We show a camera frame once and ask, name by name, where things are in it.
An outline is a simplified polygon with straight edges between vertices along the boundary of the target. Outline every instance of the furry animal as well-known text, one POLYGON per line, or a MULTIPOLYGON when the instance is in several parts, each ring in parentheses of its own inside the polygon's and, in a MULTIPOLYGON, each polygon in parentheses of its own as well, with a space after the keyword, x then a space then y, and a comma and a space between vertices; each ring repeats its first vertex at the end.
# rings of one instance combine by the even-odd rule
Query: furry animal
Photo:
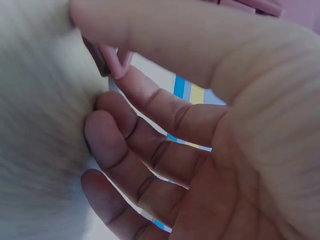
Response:
POLYGON ((0 1, 0 240, 112 238, 80 186, 93 162, 84 119, 108 81, 68 8, 0 1))

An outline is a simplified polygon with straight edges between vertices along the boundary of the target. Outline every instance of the striped fabric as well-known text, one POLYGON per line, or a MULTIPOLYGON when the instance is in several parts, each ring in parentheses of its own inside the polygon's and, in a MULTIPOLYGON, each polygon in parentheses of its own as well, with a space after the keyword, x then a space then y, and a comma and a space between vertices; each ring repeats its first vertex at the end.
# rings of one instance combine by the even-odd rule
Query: striped fabric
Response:
MULTIPOLYGON (((179 76, 175 77, 173 94, 181 99, 189 101, 192 104, 216 104, 216 105, 225 104, 218 97, 216 97, 210 89, 200 88, 179 76)), ((190 142, 185 142, 183 140, 176 138, 175 136, 171 136, 169 133, 167 133, 167 136, 175 142, 193 146, 195 148, 211 151, 211 148, 199 146, 190 142)), ((165 226, 163 223, 161 223, 157 219, 153 218, 152 221, 159 228, 167 232, 171 232, 171 229, 169 227, 165 226)))

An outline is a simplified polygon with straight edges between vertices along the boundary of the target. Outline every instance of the white fur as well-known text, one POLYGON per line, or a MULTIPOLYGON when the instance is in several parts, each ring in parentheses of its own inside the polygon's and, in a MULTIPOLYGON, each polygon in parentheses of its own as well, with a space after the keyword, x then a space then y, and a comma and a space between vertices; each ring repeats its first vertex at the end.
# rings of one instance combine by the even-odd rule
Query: white fur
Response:
POLYGON ((98 239, 83 124, 107 88, 67 0, 0 0, 0 240, 98 239))

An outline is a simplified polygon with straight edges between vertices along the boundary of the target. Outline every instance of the palm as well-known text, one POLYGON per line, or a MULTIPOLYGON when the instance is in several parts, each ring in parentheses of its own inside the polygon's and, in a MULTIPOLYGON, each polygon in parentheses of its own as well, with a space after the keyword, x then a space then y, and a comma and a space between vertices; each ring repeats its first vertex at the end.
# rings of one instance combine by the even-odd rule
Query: palm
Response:
POLYGON ((190 184, 170 240, 282 240, 284 234, 300 239, 277 212, 233 134, 227 114, 212 138, 212 152, 190 184), (288 232, 282 233, 279 224, 288 232))

